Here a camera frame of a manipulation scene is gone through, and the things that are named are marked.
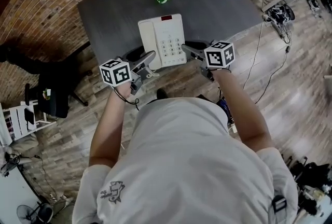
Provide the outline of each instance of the cable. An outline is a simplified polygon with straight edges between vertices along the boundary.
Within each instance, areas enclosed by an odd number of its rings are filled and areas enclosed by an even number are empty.
[[[263,94],[259,97],[258,101],[255,102],[255,104],[257,104],[257,103],[260,101],[260,99],[264,96],[264,94],[265,94],[265,92],[266,92],[266,90],[267,90],[267,88],[268,88],[268,86],[269,86],[269,84],[270,84],[270,82],[271,82],[271,78],[273,77],[273,75],[274,75],[276,72],[278,72],[278,71],[284,66],[284,64],[285,64],[285,62],[286,62],[286,60],[287,60],[287,55],[288,55],[288,53],[289,53],[289,49],[290,49],[290,46],[287,46],[287,47],[286,47],[286,54],[285,54],[285,60],[284,60],[284,62],[282,63],[282,65],[281,65],[276,71],[274,71],[274,72],[272,73],[272,75],[270,76],[269,82],[268,82],[268,84],[266,85],[266,87],[265,87],[265,89],[264,89]]]
[[[131,105],[135,105],[136,106],[136,109],[138,110],[138,111],[140,111],[140,109],[138,108],[138,106],[137,106],[137,104],[140,102],[140,100],[138,99],[138,98],[136,98],[135,99],[135,102],[129,102],[129,101],[127,101],[120,93],[119,93],[119,91],[117,91],[117,89],[116,88],[114,88],[114,92],[115,92],[115,94],[117,94],[118,96],[119,96],[119,98],[120,99],[122,99],[124,102],[127,102],[127,103],[129,103],[129,104],[131,104]]]
[[[219,95],[219,101],[222,99],[222,90],[220,87],[218,87],[218,95]]]
[[[35,177],[32,177],[31,174],[30,174],[29,172],[27,172],[27,171],[26,171],[26,173],[29,174],[31,180],[34,181],[34,182],[38,185],[38,187],[40,188],[40,190],[41,190],[44,194],[49,195],[49,193],[45,192],[45,190],[39,185],[39,183],[36,181],[36,178],[35,178]]]
[[[156,70],[151,70],[149,66],[146,66],[145,70],[147,70],[147,72],[148,72],[148,74],[146,75],[147,78],[159,77],[160,76],[158,73],[156,73]]]
[[[42,159],[41,156],[35,156],[36,158],[39,157],[41,159],[41,168],[43,169],[44,171],[44,178],[45,178],[45,181],[47,182],[48,186],[53,190],[54,194],[55,194],[55,198],[57,198],[57,192],[54,190],[54,188],[51,186],[51,184],[48,182],[47,178],[46,178],[46,171],[44,169],[44,161]]]
[[[290,35],[288,34],[288,31],[287,31],[285,25],[282,24],[282,25],[281,25],[281,39],[282,39],[286,44],[290,44],[290,43],[291,43],[291,39],[290,39],[290,38],[291,38],[291,37],[290,37]]]
[[[248,82],[248,80],[249,80],[249,78],[250,78],[251,70],[252,70],[253,67],[254,67],[255,60],[256,60],[256,56],[257,56],[257,53],[258,53],[258,50],[259,50],[259,44],[260,44],[261,34],[262,34],[262,32],[263,32],[264,15],[265,15],[265,11],[263,11],[263,15],[262,15],[262,22],[261,22],[261,25],[260,25],[260,33],[259,33],[259,40],[258,40],[257,50],[256,50],[256,53],[255,53],[255,56],[254,56],[254,61],[253,61],[252,66],[250,67],[249,74],[248,74],[248,78],[247,78],[247,80],[245,81],[245,83],[244,83],[244,85],[243,85],[243,89],[245,88],[245,85],[247,84],[247,82]]]
[[[289,23],[286,23],[286,25],[283,25],[285,29],[285,33],[287,35],[288,41],[290,46],[292,45],[292,31],[289,28]]]

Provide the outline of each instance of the telephone handset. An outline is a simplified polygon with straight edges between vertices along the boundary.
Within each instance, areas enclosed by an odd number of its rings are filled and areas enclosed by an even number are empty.
[[[149,64],[151,70],[187,62],[186,53],[182,51],[185,37],[180,14],[142,20],[139,29],[145,52],[156,52]]]
[[[149,67],[151,70],[157,70],[161,68],[161,61],[160,61],[159,52],[157,50],[154,25],[151,21],[146,21],[140,23],[139,28],[145,52],[146,53],[150,51],[156,52],[156,56],[152,60],[152,62],[150,62]]]

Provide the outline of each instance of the black chair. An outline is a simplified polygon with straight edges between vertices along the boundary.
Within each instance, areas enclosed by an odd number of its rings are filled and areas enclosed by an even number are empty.
[[[29,100],[38,100],[38,109],[51,116],[66,118],[69,110],[68,97],[72,96],[83,106],[88,106],[74,92],[75,88],[85,76],[91,76],[92,71],[78,74],[71,66],[65,63],[57,69],[39,75],[38,86],[26,88]]]
[[[39,110],[59,118],[67,117],[69,96],[72,96],[83,106],[88,106],[88,103],[82,101],[74,92],[83,77],[92,75],[92,71],[80,74],[77,70],[75,56],[80,50],[75,51],[61,62],[42,62],[21,54],[16,48],[17,44],[18,40],[13,39],[0,46],[0,62],[7,61],[30,74],[39,74],[37,87],[30,89],[29,84],[25,87],[27,104],[30,100],[38,100]]]
[[[40,209],[34,224],[47,224],[51,222],[53,217],[53,208],[50,204],[40,205]]]

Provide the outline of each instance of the black cable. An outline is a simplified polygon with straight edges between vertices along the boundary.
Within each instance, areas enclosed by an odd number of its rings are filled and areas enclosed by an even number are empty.
[[[262,0],[261,4],[262,4],[262,8],[263,8],[263,7],[264,7],[264,0]],[[265,15],[265,11],[263,11],[263,15],[262,15],[262,21],[261,21],[261,25],[260,25],[259,39],[258,39],[258,44],[257,44],[257,50],[256,50],[256,52],[255,52],[255,56],[254,56],[254,61],[253,61],[252,66],[250,67],[249,74],[248,74],[248,78],[247,78],[247,80],[245,81],[245,83],[244,83],[244,85],[243,85],[243,89],[245,88],[245,85],[247,84],[247,82],[248,82],[248,80],[249,80],[249,78],[250,78],[251,70],[253,69],[253,67],[254,67],[254,65],[255,65],[256,56],[257,56],[257,53],[258,53],[258,50],[259,50],[259,44],[260,44],[261,34],[262,34],[262,32],[263,32],[264,15]]]
[[[219,95],[219,100],[221,100],[222,99],[222,90],[221,90],[221,88],[220,87],[218,87],[218,95]]]
[[[47,178],[46,178],[46,171],[44,169],[44,161],[42,159],[41,156],[39,156],[39,158],[41,159],[41,168],[43,169],[44,171],[44,178],[45,178],[45,181],[47,182],[48,186],[53,190],[54,194],[55,194],[55,198],[57,198],[57,192],[54,190],[54,188],[51,186],[51,184],[48,182]]]
[[[119,91],[117,91],[117,89],[116,88],[114,88],[114,92],[115,92],[115,94],[117,94],[118,96],[119,96],[119,98],[120,99],[122,99],[124,102],[127,102],[127,103],[129,103],[129,104],[131,104],[131,105],[135,105],[136,106],[136,109],[138,110],[138,111],[140,111],[140,109],[138,108],[138,106],[137,106],[137,104],[140,102],[140,100],[138,99],[138,98],[136,98],[135,99],[135,102],[129,102],[129,101],[127,101],[120,93],[119,93]]]
[[[290,44],[292,42],[292,32],[289,29],[289,25],[288,25],[288,28],[284,24],[281,25],[281,35],[282,35],[282,40],[286,44]]]
[[[6,162],[1,168],[0,171],[8,164],[8,162]]]
[[[264,94],[265,94],[265,92],[266,92],[266,90],[267,90],[267,88],[268,88],[268,86],[269,86],[269,84],[270,84],[270,82],[271,82],[271,78],[273,77],[273,75],[274,75],[276,72],[278,72],[278,71],[284,66],[284,64],[285,64],[285,62],[286,62],[286,60],[287,60],[287,54],[288,54],[287,49],[288,49],[288,47],[286,48],[286,54],[285,54],[285,60],[284,60],[284,62],[282,63],[282,65],[281,65],[276,71],[274,71],[274,72],[272,73],[272,75],[270,76],[269,82],[268,82],[268,84],[266,85],[266,87],[265,87],[265,89],[264,89],[263,94],[259,97],[258,101],[255,102],[255,104],[257,104],[257,103],[260,101],[260,99],[264,96]]]
[[[289,45],[289,47],[291,47],[293,41],[292,41],[292,31],[291,31],[290,28],[289,28],[289,23],[286,24],[286,29],[287,29],[287,30],[286,30],[286,33],[287,33],[288,39],[289,39],[289,41],[290,41],[290,45]]]
[[[48,196],[49,193],[45,192],[45,190],[44,190],[44,189],[39,185],[39,183],[36,181],[36,178],[32,177],[31,174],[30,174],[27,170],[25,170],[25,171],[26,171],[27,174],[29,174],[31,180],[34,181],[34,182],[38,185],[38,187],[40,188],[40,190],[41,190],[44,194],[46,194],[46,196]]]

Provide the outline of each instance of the wooden floor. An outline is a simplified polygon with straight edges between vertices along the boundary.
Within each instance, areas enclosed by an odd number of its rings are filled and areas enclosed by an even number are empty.
[[[252,0],[257,7],[261,0]],[[290,5],[296,20],[291,27],[293,44],[284,67],[275,74],[268,90],[257,104],[261,109],[278,149],[285,156],[307,156],[318,163],[332,161],[331,114],[323,75],[332,62],[332,15],[323,12],[316,19],[305,0]],[[260,25],[233,37],[236,58],[231,69],[241,85],[247,79],[257,48]],[[263,26],[261,45],[246,92],[255,102],[262,94],[271,73],[283,62],[286,44],[270,25]],[[40,145],[31,153],[41,154],[46,178],[57,196],[65,193],[76,197],[83,170],[88,164],[91,139],[103,112],[110,88],[101,81],[96,59],[90,48],[79,55],[81,70],[92,69],[77,93],[88,100],[82,107],[71,99],[66,119],[38,133]],[[155,98],[155,91],[163,87],[170,96],[203,94],[212,101],[218,99],[218,86],[201,76],[199,63],[168,68],[158,79],[145,83],[137,94],[139,107]],[[137,111],[127,105],[123,126],[121,155],[130,141]],[[26,177],[36,191],[49,198],[54,195],[45,181],[40,161],[26,166]]]

